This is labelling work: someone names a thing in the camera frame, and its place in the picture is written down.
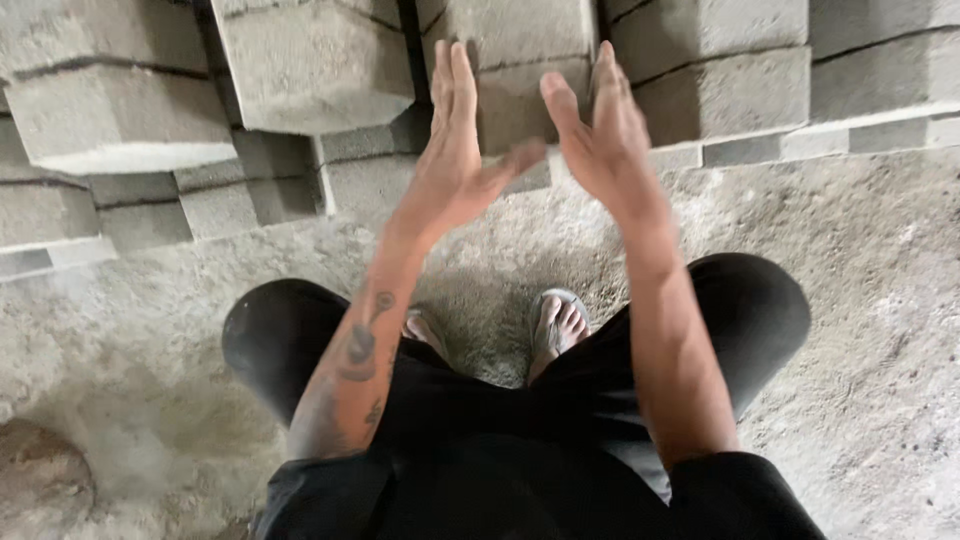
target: right hand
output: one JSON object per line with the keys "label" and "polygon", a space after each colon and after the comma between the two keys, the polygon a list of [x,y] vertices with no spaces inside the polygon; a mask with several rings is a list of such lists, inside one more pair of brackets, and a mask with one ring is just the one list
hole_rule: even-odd
{"label": "right hand", "polygon": [[621,225],[660,200],[649,161],[650,136],[613,46],[604,41],[593,71],[593,127],[580,121],[577,96],[560,73],[540,80],[540,93],[560,133],[560,148],[577,182],[604,204]]}

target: leg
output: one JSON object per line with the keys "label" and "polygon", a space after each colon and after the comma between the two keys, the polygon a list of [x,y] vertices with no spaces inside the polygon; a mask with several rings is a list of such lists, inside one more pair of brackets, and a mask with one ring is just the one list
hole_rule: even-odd
{"label": "leg", "polygon": [[[247,293],[230,311],[223,334],[227,365],[284,426],[347,308],[347,300],[312,282],[281,280]],[[376,442],[420,444],[470,430],[519,430],[516,422],[501,421],[515,400],[509,390],[455,373],[426,343],[401,338]]]}
{"label": "leg", "polygon": [[[776,264],[720,254],[690,264],[690,275],[739,418],[806,340],[809,306]],[[531,384],[545,436],[587,440],[621,458],[664,493],[666,476],[638,412],[624,308]]]}

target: concrete floor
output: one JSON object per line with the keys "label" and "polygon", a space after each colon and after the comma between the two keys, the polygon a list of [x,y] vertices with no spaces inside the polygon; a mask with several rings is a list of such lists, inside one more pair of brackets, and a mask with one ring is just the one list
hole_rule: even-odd
{"label": "concrete floor", "polygon": [[[813,307],[806,347],[741,424],[745,445],[831,538],[960,538],[960,149],[663,182],[689,260],[768,257]],[[211,538],[249,516],[283,434],[226,371],[224,316],[280,277],[348,293],[373,242],[322,219],[0,286],[0,416],[67,435],[98,482],[69,537]],[[516,386],[529,298],[553,284],[581,291],[598,325],[628,294],[615,225],[570,180],[452,233],[417,297],[449,321],[458,369]]]}

